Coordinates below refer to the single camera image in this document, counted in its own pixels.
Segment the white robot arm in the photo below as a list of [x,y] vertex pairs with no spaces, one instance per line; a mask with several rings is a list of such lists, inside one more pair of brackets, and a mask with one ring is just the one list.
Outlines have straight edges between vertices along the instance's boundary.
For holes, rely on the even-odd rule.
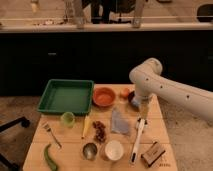
[[213,92],[166,79],[162,69],[158,59],[149,58],[130,71],[129,79],[135,85],[132,103],[139,107],[154,93],[213,124]]

